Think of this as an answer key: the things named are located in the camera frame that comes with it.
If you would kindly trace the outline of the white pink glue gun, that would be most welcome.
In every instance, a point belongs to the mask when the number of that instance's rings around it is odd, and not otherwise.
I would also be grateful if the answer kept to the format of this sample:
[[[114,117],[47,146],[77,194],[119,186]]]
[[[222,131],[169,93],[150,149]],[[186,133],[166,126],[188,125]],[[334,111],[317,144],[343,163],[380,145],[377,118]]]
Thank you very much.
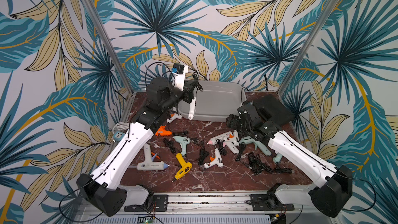
[[[207,142],[207,144],[208,145],[216,145],[217,144],[217,140],[219,140],[221,142],[222,141],[230,141],[231,138],[234,138],[233,133],[231,131],[228,131],[228,132],[222,133],[222,134],[220,134],[218,136],[215,136],[215,137],[211,138]]]

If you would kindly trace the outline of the large mint glue gun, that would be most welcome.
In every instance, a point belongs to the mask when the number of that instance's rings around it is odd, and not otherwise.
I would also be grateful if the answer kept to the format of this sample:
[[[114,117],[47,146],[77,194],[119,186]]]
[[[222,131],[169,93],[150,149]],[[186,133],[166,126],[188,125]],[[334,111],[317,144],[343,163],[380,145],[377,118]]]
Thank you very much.
[[[246,144],[246,145],[248,145],[248,144],[254,144],[254,146],[255,146],[255,150],[257,149],[257,148],[259,148],[261,151],[262,151],[262,153],[265,155],[265,156],[271,156],[271,151],[262,143],[262,142],[260,142],[260,141],[257,141],[257,140],[255,140],[255,139],[253,139],[253,138],[251,138],[251,137],[245,137],[245,138],[242,138],[240,141],[239,141],[239,143],[244,143],[244,144]]]

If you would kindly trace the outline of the small mint glue gun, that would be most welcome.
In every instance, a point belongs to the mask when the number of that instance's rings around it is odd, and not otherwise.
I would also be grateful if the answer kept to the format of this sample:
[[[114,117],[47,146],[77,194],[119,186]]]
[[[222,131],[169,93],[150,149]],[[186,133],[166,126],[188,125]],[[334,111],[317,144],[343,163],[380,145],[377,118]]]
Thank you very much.
[[[273,160],[273,162],[274,162],[275,164],[278,164],[278,163],[280,163],[282,157],[283,157],[282,154],[277,153],[276,156],[275,156],[272,160]]]

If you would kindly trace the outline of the white orange trigger glue gun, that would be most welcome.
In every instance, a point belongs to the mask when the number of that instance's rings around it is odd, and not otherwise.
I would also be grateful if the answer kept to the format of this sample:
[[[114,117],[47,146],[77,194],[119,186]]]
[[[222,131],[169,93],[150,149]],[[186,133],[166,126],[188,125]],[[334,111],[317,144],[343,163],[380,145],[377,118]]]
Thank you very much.
[[[227,147],[235,155],[239,153],[239,149],[237,148],[239,146],[239,137],[236,130],[223,133],[220,140],[222,141],[223,148]]]

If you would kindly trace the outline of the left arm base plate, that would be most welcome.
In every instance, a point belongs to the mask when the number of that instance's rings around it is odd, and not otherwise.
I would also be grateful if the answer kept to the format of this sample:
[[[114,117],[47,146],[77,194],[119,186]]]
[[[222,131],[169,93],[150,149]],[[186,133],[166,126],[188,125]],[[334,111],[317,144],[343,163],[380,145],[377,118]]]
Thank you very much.
[[[168,195],[152,195],[143,205],[125,206],[125,212],[166,212],[169,202]]]

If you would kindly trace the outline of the black orange glue gun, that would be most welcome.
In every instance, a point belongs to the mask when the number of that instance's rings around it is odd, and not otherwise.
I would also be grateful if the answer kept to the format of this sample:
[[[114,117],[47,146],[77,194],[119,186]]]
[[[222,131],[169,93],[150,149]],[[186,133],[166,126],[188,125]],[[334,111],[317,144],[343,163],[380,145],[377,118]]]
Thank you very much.
[[[173,132],[171,130],[167,130],[165,125],[162,125],[159,127],[158,131],[155,133],[155,136],[182,136],[182,135],[187,135],[188,131],[182,131],[182,132]]]

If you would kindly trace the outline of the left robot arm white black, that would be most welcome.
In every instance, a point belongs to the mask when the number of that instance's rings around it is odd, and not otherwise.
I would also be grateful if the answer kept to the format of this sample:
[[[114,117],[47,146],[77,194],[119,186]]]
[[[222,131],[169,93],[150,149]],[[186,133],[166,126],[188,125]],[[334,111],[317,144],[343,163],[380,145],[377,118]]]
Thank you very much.
[[[170,117],[180,101],[192,103],[198,79],[171,83],[157,77],[147,86],[147,102],[133,116],[127,133],[109,156],[91,174],[82,174],[77,185],[85,200],[106,216],[115,215],[125,204],[129,191],[120,182],[133,159]]]

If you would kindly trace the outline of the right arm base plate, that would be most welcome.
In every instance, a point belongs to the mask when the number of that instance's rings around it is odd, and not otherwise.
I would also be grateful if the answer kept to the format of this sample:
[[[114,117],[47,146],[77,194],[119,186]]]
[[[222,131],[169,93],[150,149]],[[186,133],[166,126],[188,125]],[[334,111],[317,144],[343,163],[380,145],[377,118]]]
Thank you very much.
[[[269,194],[251,194],[246,204],[251,205],[253,211],[286,211],[295,210],[293,204],[282,204],[275,196]]]

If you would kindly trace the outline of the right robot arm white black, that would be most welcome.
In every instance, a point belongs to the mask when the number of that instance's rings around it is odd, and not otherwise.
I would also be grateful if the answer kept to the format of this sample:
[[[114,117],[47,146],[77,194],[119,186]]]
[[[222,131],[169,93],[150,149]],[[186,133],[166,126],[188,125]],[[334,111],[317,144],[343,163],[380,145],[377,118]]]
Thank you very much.
[[[308,205],[328,217],[336,217],[352,196],[352,172],[318,157],[274,122],[262,120],[251,103],[239,107],[237,112],[226,119],[228,128],[281,154],[312,181],[310,185],[275,185],[271,195],[281,204]]]

